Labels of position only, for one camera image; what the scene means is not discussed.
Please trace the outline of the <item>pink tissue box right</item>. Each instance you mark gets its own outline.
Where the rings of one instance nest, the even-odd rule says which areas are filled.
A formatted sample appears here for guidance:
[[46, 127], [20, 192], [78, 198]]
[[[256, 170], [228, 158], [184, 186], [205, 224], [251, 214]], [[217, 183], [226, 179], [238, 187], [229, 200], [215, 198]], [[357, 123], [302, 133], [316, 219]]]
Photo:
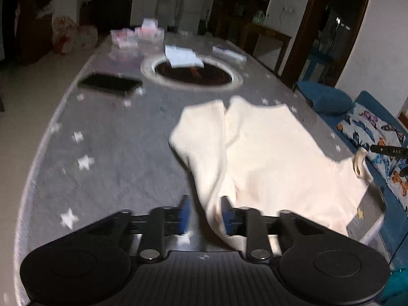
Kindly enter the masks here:
[[143, 19], [140, 27], [135, 28], [135, 33], [141, 41], [156, 43], [164, 40], [165, 31], [158, 27], [157, 19], [147, 18]]

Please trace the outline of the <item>cream white garment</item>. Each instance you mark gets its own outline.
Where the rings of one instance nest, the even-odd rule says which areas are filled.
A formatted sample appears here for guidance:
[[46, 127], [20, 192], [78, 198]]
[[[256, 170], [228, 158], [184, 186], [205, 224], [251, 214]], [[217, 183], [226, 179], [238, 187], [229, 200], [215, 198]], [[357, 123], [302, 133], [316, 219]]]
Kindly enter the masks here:
[[238, 251], [245, 241], [227, 235], [223, 196], [234, 207], [289, 210], [345, 234], [373, 180], [366, 150], [332, 160], [285, 104], [255, 106], [234, 96], [228, 106], [187, 106], [169, 143], [193, 174], [210, 227]]

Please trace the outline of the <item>dark wooden side table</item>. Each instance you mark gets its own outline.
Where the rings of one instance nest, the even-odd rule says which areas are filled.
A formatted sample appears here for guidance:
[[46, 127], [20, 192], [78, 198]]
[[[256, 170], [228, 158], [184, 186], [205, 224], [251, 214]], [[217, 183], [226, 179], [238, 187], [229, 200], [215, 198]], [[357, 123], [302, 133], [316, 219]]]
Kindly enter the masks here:
[[239, 47], [275, 75], [279, 74], [291, 37], [259, 23], [243, 27]]

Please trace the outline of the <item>round table hotplate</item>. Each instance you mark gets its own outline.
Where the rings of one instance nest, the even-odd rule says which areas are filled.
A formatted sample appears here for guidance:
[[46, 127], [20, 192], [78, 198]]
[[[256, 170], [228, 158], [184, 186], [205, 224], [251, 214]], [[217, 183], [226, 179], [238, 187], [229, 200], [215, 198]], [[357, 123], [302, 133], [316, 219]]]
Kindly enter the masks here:
[[145, 58], [141, 73], [155, 84], [195, 92], [227, 92], [239, 88], [244, 80], [229, 64], [208, 55], [199, 55], [204, 66], [172, 68], [164, 54]]

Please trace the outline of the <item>pink tissue box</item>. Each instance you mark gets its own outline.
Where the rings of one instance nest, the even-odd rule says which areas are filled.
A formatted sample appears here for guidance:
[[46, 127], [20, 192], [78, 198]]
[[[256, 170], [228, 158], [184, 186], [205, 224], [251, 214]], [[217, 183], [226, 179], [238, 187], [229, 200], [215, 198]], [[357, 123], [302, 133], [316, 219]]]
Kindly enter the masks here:
[[140, 27], [135, 28], [135, 33], [141, 41], [156, 43], [164, 40], [165, 31], [158, 27], [157, 19], [147, 18], [143, 19]]
[[138, 36], [134, 30], [123, 28], [111, 30], [111, 40], [119, 48], [133, 48], [138, 45]]

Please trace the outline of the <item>pink floral kids sofa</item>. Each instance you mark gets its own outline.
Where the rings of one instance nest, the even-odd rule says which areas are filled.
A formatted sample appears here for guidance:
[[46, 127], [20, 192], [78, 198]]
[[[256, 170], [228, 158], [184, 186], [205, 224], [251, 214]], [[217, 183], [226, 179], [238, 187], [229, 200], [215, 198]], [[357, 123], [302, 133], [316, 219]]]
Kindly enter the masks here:
[[96, 46], [97, 29], [91, 25], [78, 26], [70, 17], [56, 17], [52, 23], [53, 51], [66, 54]]

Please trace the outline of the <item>grey star tablecloth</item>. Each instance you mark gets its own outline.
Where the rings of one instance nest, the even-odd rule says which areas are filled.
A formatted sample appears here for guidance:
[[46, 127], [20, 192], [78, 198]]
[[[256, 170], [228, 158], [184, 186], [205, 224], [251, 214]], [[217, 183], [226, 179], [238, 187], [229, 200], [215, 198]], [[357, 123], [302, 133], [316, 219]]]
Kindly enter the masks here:
[[[177, 90], [143, 79], [144, 54], [108, 44], [90, 58], [58, 106], [32, 167], [16, 234], [15, 284], [22, 305], [366, 305], [380, 297], [389, 270], [362, 240], [336, 237], [295, 219], [326, 251], [271, 264], [230, 251], [204, 220], [193, 177], [169, 146], [182, 109], [238, 94], [278, 99], [293, 113], [309, 106], [250, 60], [243, 84], [221, 93]], [[139, 79], [145, 95], [121, 97], [78, 87], [91, 73]], [[189, 197], [181, 236], [165, 238], [165, 258], [139, 258], [151, 210]], [[351, 246], [340, 253], [340, 243]]]

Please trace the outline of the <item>white crumpled paper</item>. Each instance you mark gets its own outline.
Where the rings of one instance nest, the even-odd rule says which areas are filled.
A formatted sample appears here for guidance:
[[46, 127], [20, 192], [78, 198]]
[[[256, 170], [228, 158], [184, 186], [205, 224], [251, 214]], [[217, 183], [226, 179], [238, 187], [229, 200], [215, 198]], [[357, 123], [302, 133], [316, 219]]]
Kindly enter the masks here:
[[204, 67], [202, 59], [192, 49], [166, 45], [164, 53], [172, 68]]

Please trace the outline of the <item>pink tissue box left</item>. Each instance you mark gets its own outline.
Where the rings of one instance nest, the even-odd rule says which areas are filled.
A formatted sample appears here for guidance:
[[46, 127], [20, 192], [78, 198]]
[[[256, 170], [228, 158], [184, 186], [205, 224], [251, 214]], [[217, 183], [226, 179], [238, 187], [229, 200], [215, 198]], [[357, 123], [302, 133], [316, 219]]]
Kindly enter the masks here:
[[134, 30], [123, 28], [111, 30], [111, 40], [119, 48], [133, 48], [138, 45], [138, 36]]

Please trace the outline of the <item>blue sofa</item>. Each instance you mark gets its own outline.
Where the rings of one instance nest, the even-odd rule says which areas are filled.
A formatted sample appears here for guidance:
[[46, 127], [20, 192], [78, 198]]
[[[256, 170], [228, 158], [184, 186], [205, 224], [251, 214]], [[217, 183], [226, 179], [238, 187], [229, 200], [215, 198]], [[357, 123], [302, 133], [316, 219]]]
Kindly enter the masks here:
[[[303, 99], [297, 85], [294, 95]], [[401, 130], [406, 136], [403, 146], [407, 146], [407, 132], [397, 122], [389, 111], [370, 93], [362, 91], [353, 103], [359, 103], [368, 108], [382, 120]], [[300, 120], [311, 130], [317, 142], [330, 158], [341, 159], [355, 153], [358, 148], [339, 130], [337, 124], [343, 120], [342, 115], [318, 114], [309, 105], [304, 112], [297, 113]], [[405, 211], [399, 200], [392, 193], [386, 181], [381, 177], [371, 162], [366, 158], [370, 174], [375, 186], [368, 190], [360, 205], [361, 212], [353, 219], [348, 232], [354, 238], [381, 252], [394, 269], [407, 266], [407, 210]]]

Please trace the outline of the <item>water dispenser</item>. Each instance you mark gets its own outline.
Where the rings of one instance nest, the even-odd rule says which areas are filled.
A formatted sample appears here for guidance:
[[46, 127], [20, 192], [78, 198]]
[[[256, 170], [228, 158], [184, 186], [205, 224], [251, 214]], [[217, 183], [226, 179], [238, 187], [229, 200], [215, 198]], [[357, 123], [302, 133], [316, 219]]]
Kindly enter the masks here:
[[172, 25], [173, 11], [173, 0], [157, 0], [155, 18], [159, 27], [167, 30], [167, 27]]

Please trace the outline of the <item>blue pillow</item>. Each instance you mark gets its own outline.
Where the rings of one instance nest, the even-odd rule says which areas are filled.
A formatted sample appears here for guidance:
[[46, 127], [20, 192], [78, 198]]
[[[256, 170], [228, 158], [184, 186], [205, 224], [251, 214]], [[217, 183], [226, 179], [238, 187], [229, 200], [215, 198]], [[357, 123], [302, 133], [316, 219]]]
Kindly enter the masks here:
[[342, 115], [353, 106], [353, 100], [345, 92], [327, 85], [297, 82], [297, 88], [318, 114]]

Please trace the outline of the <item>butterfly pattern cushion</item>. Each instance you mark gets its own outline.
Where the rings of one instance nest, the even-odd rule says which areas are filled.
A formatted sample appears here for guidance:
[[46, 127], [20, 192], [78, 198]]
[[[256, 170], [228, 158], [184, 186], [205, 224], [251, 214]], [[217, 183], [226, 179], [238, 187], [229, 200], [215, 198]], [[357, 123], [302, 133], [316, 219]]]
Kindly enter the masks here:
[[[390, 123], [382, 120], [368, 108], [354, 103], [346, 112], [343, 120], [337, 124], [342, 132], [357, 148], [363, 147], [370, 151], [370, 146], [401, 147], [406, 140], [404, 133]], [[401, 170], [407, 167], [403, 159], [389, 157], [380, 153], [368, 152], [368, 160], [381, 175], [392, 193], [407, 210], [407, 177]]]

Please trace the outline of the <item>black smartphone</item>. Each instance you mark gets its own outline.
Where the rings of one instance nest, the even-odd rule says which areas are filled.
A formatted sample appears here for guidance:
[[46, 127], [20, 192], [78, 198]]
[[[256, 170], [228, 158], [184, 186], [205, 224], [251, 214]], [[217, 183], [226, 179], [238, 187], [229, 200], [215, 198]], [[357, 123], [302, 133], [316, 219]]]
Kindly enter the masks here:
[[126, 97], [131, 95], [142, 85], [143, 82], [139, 79], [120, 77], [106, 73], [91, 73], [79, 81], [78, 87]]

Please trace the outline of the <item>white refrigerator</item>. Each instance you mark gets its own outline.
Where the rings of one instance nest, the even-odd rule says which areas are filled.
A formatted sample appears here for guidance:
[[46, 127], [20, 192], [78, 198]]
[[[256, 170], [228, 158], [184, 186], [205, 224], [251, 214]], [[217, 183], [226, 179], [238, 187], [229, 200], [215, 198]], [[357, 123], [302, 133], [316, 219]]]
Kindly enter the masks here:
[[205, 0], [182, 0], [178, 29], [197, 33]]

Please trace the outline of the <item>flat white box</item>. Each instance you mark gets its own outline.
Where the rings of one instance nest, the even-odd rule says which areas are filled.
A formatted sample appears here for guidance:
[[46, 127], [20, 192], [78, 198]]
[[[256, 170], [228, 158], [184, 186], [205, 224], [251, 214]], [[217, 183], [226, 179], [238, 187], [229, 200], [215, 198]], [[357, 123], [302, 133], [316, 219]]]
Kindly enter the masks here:
[[219, 46], [213, 46], [212, 52], [215, 55], [218, 55], [220, 57], [233, 61], [234, 63], [246, 63], [247, 61], [247, 57], [245, 55], [242, 55], [233, 50], [229, 50], [229, 49], [222, 48]]

